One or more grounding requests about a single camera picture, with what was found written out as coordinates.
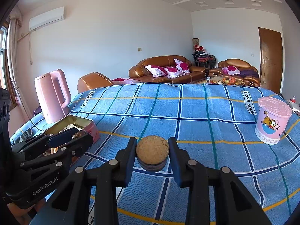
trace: screw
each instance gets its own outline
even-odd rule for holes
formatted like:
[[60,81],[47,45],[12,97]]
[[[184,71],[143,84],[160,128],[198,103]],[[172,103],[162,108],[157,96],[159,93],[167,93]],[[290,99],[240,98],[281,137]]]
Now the screw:
[[224,173],[230,173],[230,168],[229,167],[224,166],[224,167],[221,168],[221,170]]
[[75,168],[75,172],[77,172],[77,173],[81,173],[83,170],[84,170],[84,168],[81,166],[78,166],[77,168]]
[[197,164],[197,161],[196,160],[193,160],[193,159],[190,159],[190,160],[188,160],[188,162],[187,162],[189,165],[191,165],[191,166],[195,166],[196,164]]
[[116,159],[111,159],[111,160],[109,160],[109,162],[108,162],[110,165],[116,165],[116,164],[118,164],[118,160],[116,160]]

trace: curtain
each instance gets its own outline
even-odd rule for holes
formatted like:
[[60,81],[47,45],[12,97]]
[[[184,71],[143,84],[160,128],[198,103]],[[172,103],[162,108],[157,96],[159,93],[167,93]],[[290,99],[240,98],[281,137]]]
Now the curtain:
[[33,114],[30,112],[28,105],[26,104],[24,95],[22,94],[21,89],[19,88],[18,82],[18,70],[17,70],[17,38],[18,38],[18,29],[22,26],[23,15],[18,8],[15,6],[11,11],[10,23],[8,27],[8,36],[7,36],[7,59],[8,59],[8,68],[10,73],[11,82],[16,91],[16,99],[18,105],[21,109],[24,120],[27,122],[33,117]]

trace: pink lid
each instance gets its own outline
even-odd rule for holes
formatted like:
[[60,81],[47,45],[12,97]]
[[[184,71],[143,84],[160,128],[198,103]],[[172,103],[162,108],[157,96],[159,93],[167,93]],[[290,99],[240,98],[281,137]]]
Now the pink lid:
[[285,102],[279,99],[262,97],[258,98],[257,101],[260,107],[263,107],[265,110],[277,117],[287,119],[292,115],[291,108]]

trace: kettle handle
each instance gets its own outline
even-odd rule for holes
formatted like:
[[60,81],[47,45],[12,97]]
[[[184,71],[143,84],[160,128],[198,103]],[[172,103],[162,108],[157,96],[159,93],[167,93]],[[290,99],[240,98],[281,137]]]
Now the kettle handle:
[[68,84],[66,81],[65,74],[61,69],[57,69],[57,70],[51,72],[51,78],[58,79],[62,94],[64,95],[64,98],[65,98],[65,102],[61,105],[61,107],[65,108],[71,102],[71,93],[70,93],[70,90],[69,90],[69,87],[68,87]]

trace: yellow stripe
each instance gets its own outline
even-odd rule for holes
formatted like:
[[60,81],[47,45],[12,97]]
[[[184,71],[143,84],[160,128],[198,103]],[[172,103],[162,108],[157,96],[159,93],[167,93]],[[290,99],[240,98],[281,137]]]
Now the yellow stripe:
[[[211,141],[191,141],[191,140],[178,140],[177,143],[184,144],[211,144]],[[215,144],[226,143],[232,145],[243,145],[243,144],[263,144],[261,141],[248,141],[248,142],[238,142],[238,141],[226,141],[226,140],[217,140]]]
[[[155,99],[154,97],[142,97],[142,96],[138,96],[138,97],[117,97],[116,99],[118,100],[129,100],[129,99]],[[113,100],[114,98],[90,98],[90,100]],[[204,97],[161,97],[161,98],[157,98],[158,100],[205,100]],[[208,97],[207,99],[224,99],[224,100],[229,100],[229,101],[236,101],[236,102],[244,102],[243,100],[235,100],[235,99],[228,99],[226,97],[217,97],[217,96],[212,96],[212,97]]]
[[[107,131],[99,131],[100,134],[111,134],[123,138],[130,138],[131,136],[129,135],[123,135],[123,134],[117,134],[117,133],[111,133]],[[177,143],[183,143],[183,144],[211,144],[211,141],[192,141],[192,140],[178,140]],[[233,142],[233,141],[226,141],[226,140],[218,140],[215,141],[216,144],[220,143],[226,143],[226,144],[232,144],[232,145],[243,145],[243,144],[263,144],[261,141],[248,141],[248,142]]]
[[292,126],[289,128],[289,130],[286,132],[286,134],[283,135],[283,136],[280,138],[280,140],[284,139],[284,138],[289,134],[289,132],[291,132],[291,130],[293,129],[293,127],[295,127],[296,124],[297,124],[299,121],[300,121],[300,119],[298,119],[296,122],[294,122],[293,125],[292,125]]
[[117,134],[117,133],[111,133],[111,132],[106,132],[106,131],[98,131],[100,134],[111,134],[111,135],[115,135],[115,136],[119,136],[119,137],[123,137],[123,138],[130,138],[131,136],[128,135],[123,135],[123,134]]
[[[139,220],[143,220],[143,221],[147,221],[147,222],[151,222],[151,223],[158,223],[158,224],[164,224],[164,225],[184,225],[185,223],[179,223],[179,222],[168,222],[168,221],[164,221],[164,220],[155,220],[154,218],[151,217],[144,217],[138,214],[134,214],[131,213],[129,211],[125,211],[123,209],[117,208],[117,211],[119,213],[122,213],[124,215],[139,219]],[[215,225],[216,222],[210,222],[210,225]]]
[[[294,191],[293,193],[291,193],[291,194],[289,195],[289,198],[293,197],[293,196],[294,196],[296,193],[298,193],[299,191],[300,191],[300,188],[298,188],[296,191]],[[274,207],[277,207],[277,206],[281,205],[282,203],[285,203],[286,201],[287,201],[287,199],[285,198],[285,199],[283,199],[283,200],[281,200],[281,201],[279,201],[279,202],[277,202],[277,203],[275,203],[275,204],[273,204],[273,205],[270,205],[270,206],[268,206],[268,207],[263,208],[263,211],[266,212],[266,211],[268,211],[268,210],[271,210],[271,209],[273,209]]]
[[[300,188],[298,188],[298,189],[295,190],[293,193],[291,193],[291,194],[289,195],[289,198],[292,198],[292,197],[293,197],[295,194],[297,194],[299,191],[300,191]],[[281,201],[278,201],[278,202],[275,203],[275,204],[272,204],[272,205],[270,205],[270,206],[267,206],[267,207],[263,208],[263,211],[264,211],[264,212],[269,211],[269,210],[271,210],[271,209],[273,209],[273,208],[275,208],[275,207],[277,207],[277,206],[279,206],[279,205],[285,203],[286,201],[287,201],[286,198],[283,199],[283,200],[281,200]],[[157,220],[155,220],[155,219],[153,219],[153,218],[150,218],[150,217],[144,217],[144,216],[141,216],[141,215],[137,215],[137,214],[131,213],[131,212],[129,212],[129,211],[122,210],[122,209],[120,209],[120,208],[118,208],[118,212],[123,213],[123,214],[125,214],[125,215],[127,215],[127,216],[130,216],[130,217],[134,217],[134,218],[137,218],[137,219],[140,219],[140,220],[147,221],[147,222],[155,222],[155,223],[166,224],[166,225],[184,225],[184,223],[178,223],[178,222],[168,222],[168,221],[163,221],[163,220],[157,221]],[[210,225],[215,225],[215,224],[216,224],[216,222],[210,222]]]

